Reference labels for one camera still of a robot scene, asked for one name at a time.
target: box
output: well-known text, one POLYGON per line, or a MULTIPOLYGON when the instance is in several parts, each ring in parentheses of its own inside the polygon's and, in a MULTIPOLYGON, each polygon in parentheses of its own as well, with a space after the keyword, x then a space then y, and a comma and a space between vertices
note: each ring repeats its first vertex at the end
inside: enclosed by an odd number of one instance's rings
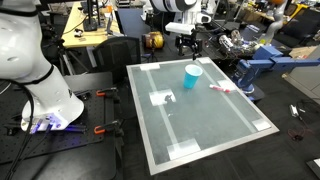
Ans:
POLYGON ((253 55, 254 60, 267 60, 271 57, 281 57, 282 52, 278 51, 273 46, 261 46, 253 55))

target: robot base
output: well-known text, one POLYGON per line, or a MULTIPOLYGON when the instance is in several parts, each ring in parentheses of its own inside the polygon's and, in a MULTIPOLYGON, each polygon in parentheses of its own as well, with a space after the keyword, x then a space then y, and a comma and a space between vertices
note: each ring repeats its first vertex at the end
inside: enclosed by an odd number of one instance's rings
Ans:
MULTIPOLYGON (((30 103, 27 102, 23 108, 23 114, 30 114, 30 109, 30 103)), ((64 130, 71 122, 76 120, 82 114, 83 110, 84 104, 82 101, 80 101, 80 103, 76 106, 69 106, 63 110, 59 109, 52 113, 42 112, 42 109, 35 105, 35 116, 32 120, 30 133, 34 134, 36 131, 45 131, 49 124, 52 125, 51 130, 64 130), (65 117, 68 117, 70 114, 72 114, 72 119, 67 120, 65 117)), ((27 127, 29 126, 29 120, 29 118, 21 120, 21 129, 23 131, 27 130, 27 127)))

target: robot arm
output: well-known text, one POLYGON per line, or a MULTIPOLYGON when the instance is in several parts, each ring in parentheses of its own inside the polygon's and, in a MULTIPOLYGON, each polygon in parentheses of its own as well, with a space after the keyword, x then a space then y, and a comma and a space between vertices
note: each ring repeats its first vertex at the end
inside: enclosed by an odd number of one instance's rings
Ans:
MULTIPOLYGON (((32 0, 0 0, 0 79, 24 85, 33 96, 31 132, 63 130, 76 120, 84 104, 70 90, 59 70, 41 51, 41 29, 32 0)), ((27 102, 21 128, 29 126, 31 110, 27 102)))
POLYGON ((181 12, 182 23, 171 22, 166 30, 191 35, 195 25, 208 23, 211 17, 201 13, 201 0, 150 0, 153 9, 160 12, 181 12))
POLYGON ((215 14, 216 10, 217 10, 217 4, 215 0, 207 0, 206 2, 207 4, 207 8, 206 8, 206 12, 210 15, 215 14))
POLYGON ((263 70, 286 71, 294 67, 318 66, 320 64, 320 59, 296 60, 290 57, 281 57, 282 53, 272 46, 261 48, 253 56, 255 60, 240 60, 235 74, 231 77, 232 81, 245 94, 254 91, 252 83, 263 70))
POLYGON ((283 26, 283 15, 288 0, 278 1, 272 0, 271 3, 276 4, 277 8, 273 12, 274 22, 269 26, 266 34, 263 34, 259 39, 259 44, 269 45, 273 39, 274 33, 283 26))

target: table leg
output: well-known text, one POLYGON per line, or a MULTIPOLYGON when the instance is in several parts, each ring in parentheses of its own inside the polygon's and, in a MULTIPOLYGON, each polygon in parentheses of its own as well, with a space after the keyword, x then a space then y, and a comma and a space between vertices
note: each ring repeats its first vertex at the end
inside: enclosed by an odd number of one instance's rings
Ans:
POLYGON ((66 66, 67 66, 67 68, 68 68, 69 74, 70 74, 70 75, 75 75, 76 73, 75 73, 75 71, 74 71, 74 69, 73 69, 73 66, 72 66, 72 64, 71 64, 71 62, 70 62, 70 60, 69 60, 68 55, 67 55, 66 53, 64 53, 64 54, 62 55, 62 57, 63 57, 64 62, 66 63, 66 66))
POLYGON ((77 58, 77 56, 75 56, 72 52, 69 51, 69 54, 73 57, 74 60, 76 60, 80 66, 86 70, 86 72, 89 72, 89 69, 77 58))
POLYGON ((96 60, 95 60, 95 58, 93 56, 93 53, 92 53, 92 50, 94 49, 94 47, 93 46, 87 46, 86 49, 87 49, 88 56, 89 56, 89 59, 90 59, 92 67, 97 67, 96 60))
POLYGON ((60 62, 60 69, 62 76, 65 76, 66 73, 64 72, 64 65, 63 65, 63 56, 59 55, 59 62, 60 62))

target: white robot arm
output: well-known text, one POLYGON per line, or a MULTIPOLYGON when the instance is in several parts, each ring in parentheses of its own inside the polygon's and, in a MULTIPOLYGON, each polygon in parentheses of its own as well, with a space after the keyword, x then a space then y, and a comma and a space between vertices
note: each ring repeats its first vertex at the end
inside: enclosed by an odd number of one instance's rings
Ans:
POLYGON ((211 17, 201 13, 201 0, 151 0, 153 9, 161 12, 182 12, 182 23, 171 22, 166 30, 191 35, 195 25, 208 23, 211 17))
POLYGON ((202 3, 207 5, 206 12, 212 16, 214 16, 217 10, 217 4, 215 0, 202 0, 202 3))
MULTIPOLYGON (((31 131, 63 130, 83 112, 84 104, 70 90, 59 70, 41 51, 41 29, 32 0, 0 0, 0 79, 23 84, 32 94, 31 131)), ((31 114, 27 102, 21 128, 31 114)))
POLYGON ((140 2, 144 3, 144 5, 143 5, 143 7, 142 7, 143 13, 142 13, 142 15, 141 15, 141 19, 142 19, 143 21, 145 21, 147 14, 150 13, 150 12, 152 12, 152 11, 153 11, 153 8, 152 8, 151 3, 150 3, 149 0, 141 0, 140 2))

